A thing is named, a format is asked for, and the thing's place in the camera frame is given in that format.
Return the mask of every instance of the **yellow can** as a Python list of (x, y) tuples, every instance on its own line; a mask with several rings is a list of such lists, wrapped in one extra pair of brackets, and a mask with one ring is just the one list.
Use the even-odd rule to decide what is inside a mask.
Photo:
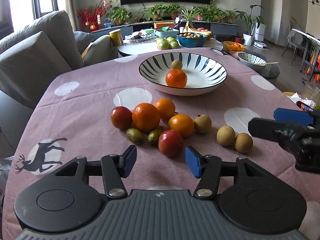
[(114, 31), (109, 32), (111, 37), (112, 45), (114, 47), (121, 46), (123, 44), (123, 39), (121, 36), (121, 29), (117, 29)]

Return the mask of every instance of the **white polka dot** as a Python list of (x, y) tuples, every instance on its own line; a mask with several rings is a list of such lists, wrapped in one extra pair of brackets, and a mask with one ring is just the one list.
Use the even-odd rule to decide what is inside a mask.
[(320, 236), (320, 204), (314, 201), (307, 202), (307, 212), (299, 231), (310, 240), (317, 240)]
[(221, 51), (218, 51), (216, 49), (213, 50), (214, 52), (218, 53), (219, 55), (222, 55), (223, 56), (223, 53)]
[(75, 90), (79, 86), (78, 82), (68, 82), (64, 83), (60, 87), (58, 87), (54, 93), (57, 96), (65, 96), (66, 94), (70, 93), (71, 91)]
[(116, 106), (125, 106), (130, 110), (133, 110), (140, 103), (151, 103), (151, 101), (151, 93), (142, 88), (127, 88), (113, 98), (113, 103)]
[(127, 56), (127, 57), (120, 57), (120, 58), (116, 58), (115, 61), (116, 62), (129, 62), (129, 61), (133, 61), (134, 59), (137, 58), (138, 55), (131, 55), (131, 56)]
[(273, 89), (276, 88), (268, 80), (266, 80), (265, 78), (263, 78), (262, 76), (259, 76), (259, 75), (252, 75), (251, 76), (251, 81), (256, 86), (258, 86), (258, 87), (260, 87), (262, 89), (265, 89), (265, 90), (273, 90)]
[(249, 108), (234, 107), (224, 113), (224, 120), (227, 125), (231, 126), (237, 133), (250, 134), (248, 122), (254, 117), (260, 116)]
[(32, 150), (30, 151), (28, 157), (25, 159), (25, 161), (30, 161), (30, 164), (34, 162), (37, 155), (41, 155), (41, 154), (43, 154), (45, 156), (45, 159), (44, 159), (45, 162), (52, 162), (49, 164), (42, 164), (39, 162), (39, 159), (37, 159), (33, 165), (33, 168), (38, 168), (38, 169), (30, 171), (31, 173), (36, 174), (36, 175), (46, 174), (46, 173), (50, 172), (56, 165), (58, 165), (58, 164), (59, 164), (59, 166), (62, 165), (61, 163), (54, 163), (54, 162), (60, 161), (62, 148), (64, 148), (64, 147), (61, 148), (58, 141), (54, 142), (53, 139), (44, 139), (39, 143), (41, 144), (41, 143), (51, 143), (51, 142), (53, 142), (53, 143), (48, 144), (48, 145), (44, 145), (45, 147), (43, 147), (42, 150), (40, 150), (39, 152), (38, 152), (39, 144), (34, 146), (32, 148)]
[(180, 190), (182, 188), (175, 187), (175, 186), (155, 186), (155, 187), (150, 187), (148, 190)]

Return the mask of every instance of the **orange fruit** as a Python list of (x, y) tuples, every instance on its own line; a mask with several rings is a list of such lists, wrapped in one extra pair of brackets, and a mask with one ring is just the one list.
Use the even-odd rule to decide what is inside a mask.
[(154, 105), (141, 103), (132, 111), (132, 121), (139, 131), (149, 133), (158, 127), (160, 113)]
[(170, 70), (165, 76), (165, 82), (169, 87), (184, 88), (187, 84), (187, 75), (180, 69)]
[(177, 114), (173, 116), (169, 120), (168, 126), (170, 130), (179, 132), (182, 137), (190, 136), (195, 129), (195, 123), (185, 114)]
[(174, 116), (174, 112), (176, 111), (176, 106), (174, 103), (168, 98), (161, 98), (154, 103), (154, 106), (158, 109), (161, 119), (170, 119)]

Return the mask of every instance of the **yellow basket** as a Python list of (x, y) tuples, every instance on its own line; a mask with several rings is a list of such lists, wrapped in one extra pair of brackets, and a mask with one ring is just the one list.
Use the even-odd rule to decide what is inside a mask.
[(225, 42), (224, 42), (224, 44), (226, 45), (226, 49), (227, 49), (228, 51), (244, 51), (245, 46), (243, 46), (243, 45), (240, 44), (240, 43), (237, 43), (237, 44), (240, 45), (240, 48), (238, 48), (238, 47), (233, 47), (232, 45), (235, 44), (235, 43), (237, 43), (237, 42), (231, 42), (231, 41), (225, 41)]

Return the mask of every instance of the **armrest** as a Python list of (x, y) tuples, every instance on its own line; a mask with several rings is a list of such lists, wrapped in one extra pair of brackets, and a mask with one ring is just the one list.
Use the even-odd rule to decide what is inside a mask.
[(0, 90), (33, 109), (50, 83), (71, 70), (47, 35), (39, 32), (0, 54)]
[(103, 35), (91, 43), (82, 54), (84, 66), (118, 58), (118, 50), (113, 47), (110, 35)]

